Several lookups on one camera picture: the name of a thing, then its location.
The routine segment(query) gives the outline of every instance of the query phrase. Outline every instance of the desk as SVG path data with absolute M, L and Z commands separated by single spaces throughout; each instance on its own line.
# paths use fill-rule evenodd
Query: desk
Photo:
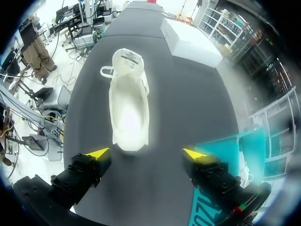
M 64 165 L 78 153 L 111 148 L 112 165 L 75 211 L 109 226 L 188 225 L 193 185 L 181 149 L 238 133 L 232 103 L 216 69 L 174 57 L 160 30 L 162 8 L 133 2 L 92 49 L 70 99 Z M 100 75 L 119 48 L 144 59 L 150 94 L 150 143 L 139 155 L 112 145 L 109 79 Z
M 73 35 L 72 35 L 72 31 L 71 30 L 72 27 L 78 26 L 81 23 L 81 18 L 80 18 L 80 14 L 77 15 L 73 15 L 71 18 L 61 22 L 61 24 L 58 24 L 56 26 L 54 26 L 54 33 L 58 33 L 59 31 L 61 31 L 62 29 L 68 27 L 71 39 L 73 40 Z

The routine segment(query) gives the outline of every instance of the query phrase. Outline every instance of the black table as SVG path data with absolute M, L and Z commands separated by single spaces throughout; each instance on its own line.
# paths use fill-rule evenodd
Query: black table
M 181 149 L 238 133 L 232 103 L 216 69 L 171 55 L 160 31 L 162 9 L 133 2 L 92 49 L 67 114 L 64 164 L 72 156 L 111 148 L 112 165 L 97 188 L 75 206 L 79 215 L 110 226 L 185 226 L 193 186 Z M 148 146 L 136 156 L 112 145 L 110 79 L 100 75 L 114 52 L 128 48 L 145 63 L 150 94 Z
M 80 18 L 80 14 L 76 14 L 73 15 L 71 18 L 61 22 L 60 24 L 57 24 L 53 27 L 54 33 L 55 35 L 60 32 L 62 29 L 68 27 L 71 39 L 73 40 L 73 35 L 72 32 L 74 31 L 74 29 L 72 30 L 73 27 L 78 26 L 79 24 L 81 24 L 81 18 Z

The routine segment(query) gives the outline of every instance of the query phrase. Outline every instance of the white sneaker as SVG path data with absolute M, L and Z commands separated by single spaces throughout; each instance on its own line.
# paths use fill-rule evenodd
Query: white sneaker
M 114 70 L 113 75 L 103 70 Z M 109 90 L 112 142 L 124 151 L 139 151 L 149 143 L 149 87 L 142 57 L 128 49 L 119 49 L 112 67 L 104 66 L 100 74 L 112 78 Z
M 239 151 L 239 176 L 240 176 L 240 186 L 242 188 L 247 187 L 253 180 L 253 174 L 249 174 L 250 169 L 248 168 L 245 157 L 242 151 Z

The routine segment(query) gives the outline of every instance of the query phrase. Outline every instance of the white shoebox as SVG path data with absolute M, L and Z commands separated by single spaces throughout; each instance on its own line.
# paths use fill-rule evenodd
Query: white shoebox
M 183 22 L 163 19 L 161 31 L 173 56 L 215 68 L 222 55 L 199 29 Z

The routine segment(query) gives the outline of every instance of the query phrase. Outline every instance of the computer monitor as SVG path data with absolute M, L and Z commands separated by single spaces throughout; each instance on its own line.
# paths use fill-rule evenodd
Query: computer monitor
M 68 6 L 65 6 L 64 8 L 62 8 L 56 12 L 55 22 L 57 24 L 59 24 L 59 21 L 64 18 L 64 13 L 67 11 L 68 11 Z

